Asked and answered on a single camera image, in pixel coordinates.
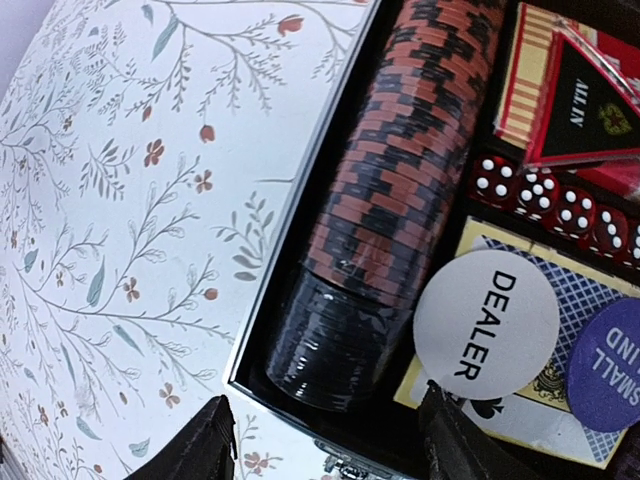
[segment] floral pattern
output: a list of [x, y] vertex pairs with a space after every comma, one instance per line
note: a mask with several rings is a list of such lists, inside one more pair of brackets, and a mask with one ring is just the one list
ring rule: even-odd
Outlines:
[[[0, 433], [29, 478], [124, 478], [225, 393], [365, 6], [56, 0], [0, 103]], [[232, 408], [238, 479], [322, 477]]]

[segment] dice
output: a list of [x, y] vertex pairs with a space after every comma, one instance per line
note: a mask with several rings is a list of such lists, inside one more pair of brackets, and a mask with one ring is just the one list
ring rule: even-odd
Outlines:
[[518, 184], [513, 211], [539, 222], [553, 211], [559, 195], [560, 186], [549, 169], [527, 173]]
[[640, 270], [640, 223], [636, 220], [629, 222], [627, 247], [620, 254], [619, 260], [625, 267]]
[[502, 157], [485, 155], [474, 165], [469, 194], [496, 208], [504, 209], [516, 191], [514, 165]]
[[561, 187], [556, 208], [545, 218], [545, 228], [557, 235], [578, 240], [588, 235], [595, 224], [593, 197], [580, 188]]
[[629, 240], [629, 224], [625, 215], [615, 208], [600, 205], [596, 208], [594, 225], [579, 245], [608, 258], [623, 252]]

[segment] poker set case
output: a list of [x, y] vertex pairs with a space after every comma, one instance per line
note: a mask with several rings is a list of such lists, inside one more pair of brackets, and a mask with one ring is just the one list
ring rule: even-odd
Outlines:
[[[529, 3], [593, 25], [628, 43], [640, 45], [640, 7], [636, 7], [630, 0], [541, 0]], [[330, 455], [328, 467], [339, 467], [344, 478], [429, 478], [417, 411], [394, 401], [394, 395], [414, 355], [410, 335], [404, 335], [402, 343], [396, 348], [372, 399], [349, 413], [334, 413], [310, 407], [275, 387], [265, 374], [265, 362], [269, 355], [265, 339], [271, 335], [285, 300], [294, 288], [295, 277], [300, 269], [299, 261], [307, 247], [313, 219], [320, 208], [320, 199], [331, 184], [336, 159], [340, 157], [350, 128], [356, 122], [360, 103], [366, 96], [376, 68], [376, 59], [391, 34], [393, 21], [401, 7], [402, 2], [376, 0], [368, 8], [360, 34], [355, 39], [354, 52], [333, 89], [283, 208], [272, 256], [265, 268], [255, 303], [249, 309], [240, 330], [242, 335], [228, 369], [228, 381], [233, 390], [314, 438], [316, 444]], [[428, 277], [454, 258], [466, 222], [469, 218], [475, 218], [547, 245], [595, 269], [638, 285], [640, 274], [637, 272], [612, 264], [607, 258], [579, 250], [570, 241], [552, 235], [531, 222], [506, 215], [468, 195], [466, 185], [473, 175], [471, 163], [478, 154], [502, 155], [514, 162], [522, 160], [522, 150], [497, 139], [493, 132], [498, 92], [506, 75], [507, 52], [513, 38], [517, 10], [518, 2], [508, 3], [492, 80], [475, 130], [475, 138], [468, 152], [469, 161], [462, 173], [460, 188], [444, 235], [433, 254]], [[622, 212], [631, 215], [637, 209], [634, 204], [574, 175], [559, 175], [561, 181], [588, 189], [596, 200], [606, 201]], [[513, 443], [498, 443], [507, 453], [547, 479], [609, 478], [608, 473], [601, 469], [549, 456]]]

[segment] black triangle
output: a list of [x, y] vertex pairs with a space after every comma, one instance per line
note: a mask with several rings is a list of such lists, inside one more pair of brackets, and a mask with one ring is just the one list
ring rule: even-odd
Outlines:
[[640, 155], [640, 116], [622, 87], [577, 43], [554, 34], [528, 164], [568, 165]]

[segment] purple disc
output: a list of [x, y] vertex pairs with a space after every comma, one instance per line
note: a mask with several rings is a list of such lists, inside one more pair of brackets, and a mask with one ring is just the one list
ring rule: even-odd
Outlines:
[[571, 413], [597, 432], [640, 422], [640, 300], [625, 298], [582, 329], [567, 368]]

